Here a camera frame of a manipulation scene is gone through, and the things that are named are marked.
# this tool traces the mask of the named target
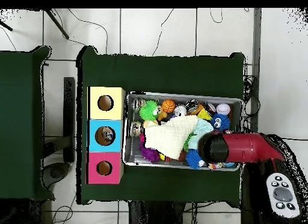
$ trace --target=pink box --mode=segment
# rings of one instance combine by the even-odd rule
[[[101,175],[97,165],[107,161],[112,166],[108,175]],[[119,184],[123,175],[123,163],[120,152],[89,152],[88,183],[89,184]]]

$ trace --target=box hole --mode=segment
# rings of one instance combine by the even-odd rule
[[[100,175],[110,175],[112,172],[112,165],[110,162],[108,161],[101,161],[100,163],[97,164],[96,166],[96,171],[100,174]]]
[[[100,96],[97,101],[97,106],[102,111],[109,111],[113,108],[113,99],[108,95]]]
[[[110,126],[101,126],[95,132],[95,140],[99,145],[108,146],[114,142],[116,133]]]

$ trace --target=gray bin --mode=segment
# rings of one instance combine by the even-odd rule
[[[123,162],[130,166],[149,166],[149,167],[171,167],[171,168],[181,168],[181,169],[191,169],[187,162],[180,162],[178,160],[171,160],[169,162],[159,162],[151,163],[146,160],[139,150],[140,138],[129,136],[129,127],[132,122],[139,121],[143,123],[143,119],[140,117],[139,112],[135,113],[132,109],[132,103],[135,98],[145,99],[145,100],[158,100],[158,105],[166,99],[172,99],[176,104],[186,104],[190,99],[196,99],[200,103],[209,102],[215,107],[218,104],[226,103],[231,107],[231,126],[230,130],[234,132],[241,131],[241,119],[243,115],[243,101],[236,98],[215,98],[210,96],[190,96],[190,95],[177,95],[177,94],[165,94],[165,93],[138,93],[129,92],[126,95],[126,105],[125,105],[125,124],[124,124],[124,136],[123,136],[123,150],[122,159]],[[168,114],[168,117],[163,121],[166,121],[172,116]],[[235,164],[234,167],[224,167],[216,169],[215,171],[235,171],[239,168],[239,164]],[[203,166],[199,168],[200,170],[210,170],[208,167]]]

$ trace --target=remote control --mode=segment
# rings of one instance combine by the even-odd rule
[[[266,180],[272,210],[291,219],[300,215],[300,208],[290,180],[282,173],[272,173]]]

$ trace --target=orange ball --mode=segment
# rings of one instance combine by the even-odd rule
[[[171,113],[176,108],[176,104],[171,99],[166,99],[161,104],[162,110],[166,113]]]

